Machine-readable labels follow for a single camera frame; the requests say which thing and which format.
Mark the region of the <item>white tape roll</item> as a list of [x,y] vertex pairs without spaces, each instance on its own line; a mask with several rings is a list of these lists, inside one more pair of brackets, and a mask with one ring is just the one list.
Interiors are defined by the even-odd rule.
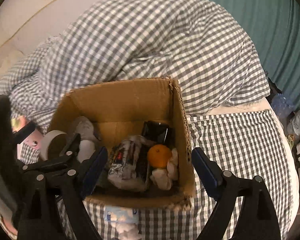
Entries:
[[41,140],[40,158],[43,161],[58,158],[67,143],[67,134],[59,130],[53,130]]

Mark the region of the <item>floral tissue pack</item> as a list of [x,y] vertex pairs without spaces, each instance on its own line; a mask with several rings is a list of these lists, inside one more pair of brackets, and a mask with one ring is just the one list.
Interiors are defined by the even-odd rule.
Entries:
[[144,192],[148,188],[147,152],[155,142],[141,135],[132,135],[114,148],[108,180],[121,190]]

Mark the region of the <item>white plastic bag with orange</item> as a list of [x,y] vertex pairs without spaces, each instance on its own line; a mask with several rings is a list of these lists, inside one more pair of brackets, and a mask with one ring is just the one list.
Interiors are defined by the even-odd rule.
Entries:
[[179,176],[177,149],[156,144],[148,150],[147,160],[152,168],[150,179],[154,185],[164,191],[170,190]]

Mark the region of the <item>white small roll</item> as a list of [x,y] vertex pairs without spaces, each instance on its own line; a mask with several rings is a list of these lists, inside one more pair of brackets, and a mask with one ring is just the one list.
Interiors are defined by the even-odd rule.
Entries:
[[79,152],[77,154],[77,160],[82,163],[89,159],[95,152],[95,144],[90,140],[82,140],[79,144]]

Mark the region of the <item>blue white small carton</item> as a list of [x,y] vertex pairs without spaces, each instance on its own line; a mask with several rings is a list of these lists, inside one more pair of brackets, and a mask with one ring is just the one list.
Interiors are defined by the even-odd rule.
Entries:
[[113,223],[138,224],[138,210],[126,207],[106,206],[104,208],[104,220]]

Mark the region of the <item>black item in box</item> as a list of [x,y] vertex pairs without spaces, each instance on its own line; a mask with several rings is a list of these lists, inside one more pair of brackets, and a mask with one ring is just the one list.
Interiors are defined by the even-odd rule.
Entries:
[[156,121],[143,123],[141,135],[157,144],[170,147],[174,140],[174,130],[168,124]]

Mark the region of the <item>brown cardboard box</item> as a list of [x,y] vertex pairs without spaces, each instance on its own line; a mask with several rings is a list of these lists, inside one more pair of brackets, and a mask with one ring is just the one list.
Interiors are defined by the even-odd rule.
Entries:
[[63,96],[49,131],[69,132],[71,124],[85,116],[101,133],[102,144],[111,150],[130,135],[139,135],[146,121],[168,124],[172,145],[178,151],[179,179],[169,191],[150,185],[145,193],[95,188],[85,201],[135,209],[189,209],[196,184],[191,164],[191,142],[183,100],[174,79],[152,78],[98,83],[74,89]]

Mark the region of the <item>grey checked duvet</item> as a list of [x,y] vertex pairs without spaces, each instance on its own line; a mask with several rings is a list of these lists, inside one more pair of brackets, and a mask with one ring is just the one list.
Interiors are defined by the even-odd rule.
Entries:
[[285,239],[298,209],[293,161],[272,109],[244,113],[270,93],[256,48],[209,0],[102,0],[0,79],[13,115],[45,131],[61,98],[97,83],[178,80],[193,146],[236,175],[266,180]]

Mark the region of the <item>teal curtain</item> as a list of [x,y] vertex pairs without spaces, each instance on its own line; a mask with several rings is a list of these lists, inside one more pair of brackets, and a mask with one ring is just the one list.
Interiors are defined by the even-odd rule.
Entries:
[[251,37],[271,81],[300,107],[300,6],[295,0],[211,0]]

